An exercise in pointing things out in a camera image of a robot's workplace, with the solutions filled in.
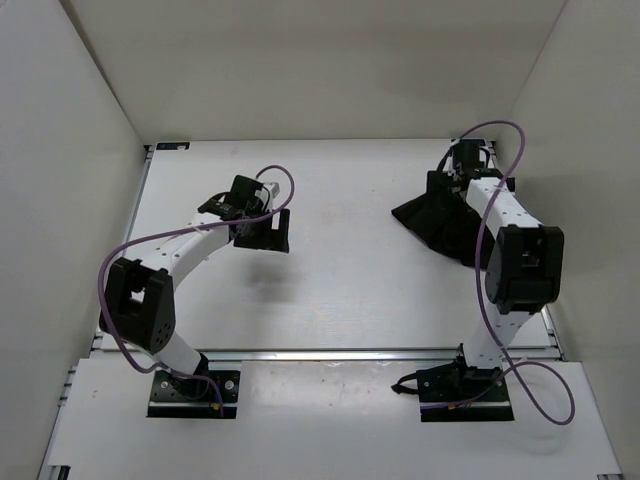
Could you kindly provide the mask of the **black pleated skirt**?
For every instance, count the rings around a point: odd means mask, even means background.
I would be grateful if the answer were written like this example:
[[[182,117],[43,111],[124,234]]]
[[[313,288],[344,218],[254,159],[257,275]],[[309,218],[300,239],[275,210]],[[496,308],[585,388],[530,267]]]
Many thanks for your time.
[[[449,180],[429,171],[426,192],[392,209],[391,215],[430,250],[473,268],[481,216],[448,188]]]

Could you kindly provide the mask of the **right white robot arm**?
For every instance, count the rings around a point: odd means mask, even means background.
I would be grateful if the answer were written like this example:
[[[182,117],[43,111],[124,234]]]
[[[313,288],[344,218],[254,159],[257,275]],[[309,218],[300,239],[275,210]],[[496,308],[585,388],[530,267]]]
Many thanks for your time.
[[[466,365],[448,376],[449,391],[465,401],[484,388],[479,370],[499,369],[503,350],[560,290],[562,230],[543,225],[519,203],[515,179],[504,178],[494,159],[493,148],[482,139],[454,140],[438,166],[449,182],[447,189],[486,221],[482,232],[494,240],[480,274],[487,317],[461,346]]]

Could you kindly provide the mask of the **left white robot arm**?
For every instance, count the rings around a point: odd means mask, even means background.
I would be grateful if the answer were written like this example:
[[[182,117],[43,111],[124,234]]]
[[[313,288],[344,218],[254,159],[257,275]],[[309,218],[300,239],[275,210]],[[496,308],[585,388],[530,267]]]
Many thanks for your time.
[[[183,231],[146,255],[123,256],[109,266],[99,328],[152,359],[174,376],[188,398],[208,389],[208,361],[176,330],[175,292],[186,277],[220,249],[287,253],[290,210],[276,208],[276,182],[238,175],[228,192],[201,204]]]

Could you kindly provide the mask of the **left blue table label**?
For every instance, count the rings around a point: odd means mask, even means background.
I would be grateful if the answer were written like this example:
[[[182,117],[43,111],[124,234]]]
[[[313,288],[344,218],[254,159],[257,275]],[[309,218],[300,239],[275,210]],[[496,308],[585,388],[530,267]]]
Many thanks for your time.
[[[189,142],[158,142],[155,147],[157,151],[182,151],[189,148]]]

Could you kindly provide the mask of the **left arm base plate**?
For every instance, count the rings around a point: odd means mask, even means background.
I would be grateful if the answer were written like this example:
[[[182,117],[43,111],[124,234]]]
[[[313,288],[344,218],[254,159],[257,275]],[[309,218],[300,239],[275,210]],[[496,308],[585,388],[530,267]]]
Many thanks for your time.
[[[147,407],[148,418],[235,419],[239,400],[241,364],[211,362],[209,377],[221,394],[219,402],[208,382],[181,380],[163,370],[154,373]]]

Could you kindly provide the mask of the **aluminium table rail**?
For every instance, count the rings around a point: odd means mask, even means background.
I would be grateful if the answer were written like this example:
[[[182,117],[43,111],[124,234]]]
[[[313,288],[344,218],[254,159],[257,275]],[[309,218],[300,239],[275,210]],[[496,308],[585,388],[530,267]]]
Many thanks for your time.
[[[219,362],[342,362],[342,361],[431,361],[450,360],[456,348],[448,349],[285,349],[285,350],[209,350],[204,354]]]

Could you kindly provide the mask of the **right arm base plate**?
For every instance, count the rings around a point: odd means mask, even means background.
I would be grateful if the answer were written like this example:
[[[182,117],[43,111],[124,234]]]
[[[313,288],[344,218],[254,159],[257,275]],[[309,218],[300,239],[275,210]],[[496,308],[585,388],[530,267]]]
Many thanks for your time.
[[[514,413],[503,378],[500,367],[470,367],[458,356],[401,377],[391,390],[418,397],[422,423],[510,422]]]

